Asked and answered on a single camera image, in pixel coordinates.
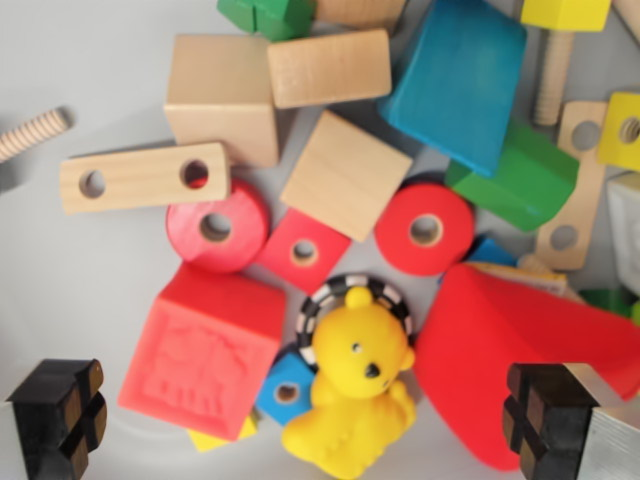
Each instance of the red wooden block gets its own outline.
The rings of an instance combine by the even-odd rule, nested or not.
[[[296,246],[305,242],[312,246],[301,256]],[[311,217],[289,209],[257,263],[309,295],[322,286],[338,260],[351,245],[351,239]]]
[[[275,358],[285,296],[183,264],[156,298],[118,403],[236,440]]]
[[[510,470],[502,433],[513,363],[588,363],[623,397],[640,386],[640,329],[617,315],[457,265],[416,343],[425,394],[471,452]]]

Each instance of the toy bear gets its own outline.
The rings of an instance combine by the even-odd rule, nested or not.
[[[416,410],[396,377],[415,360],[407,335],[369,289],[351,288],[312,341],[318,374],[313,408],[288,423],[284,448],[334,477],[361,476],[413,425]]]

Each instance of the blue square block with hole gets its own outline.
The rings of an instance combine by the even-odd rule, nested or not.
[[[284,426],[311,410],[314,378],[314,373],[299,355],[287,353],[271,368],[258,394],[256,407]]]
[[[393,127],[491,177],[527,32],[484,0],[435,0],[378,103]]]

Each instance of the wooden strip with holes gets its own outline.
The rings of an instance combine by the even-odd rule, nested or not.
[[[190,172],[207,181],[190,183]],[[91,192],[92,172],[104,191]],[[60,196],[67,214],[174,203],[222,200],[229,196],[229,162],[220,143],[138,150],[75,158],[60,165]]]
[[[535,250],[535,254],[554,270],[579,270],[587,258],[606,168],[598,163],[598,144],[590,150],[580,151],[573,144],[573,134],[584,122],[593,122],[602,129],[606,112],[606,102],[571,102],[564,108],[558,146],[580,161],[578,179],[567,203],[538,230]],[[575,231],[575,242],[559,250],[553,246],[552,237],[565,226]]]

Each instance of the green wooden block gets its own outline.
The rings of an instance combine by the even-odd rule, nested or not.
[[[578,166],[544,136],[511,121],[495,177],[482,177],[452,161],[445,182],[470,202],[528,232],[562,208],[575,188]]]

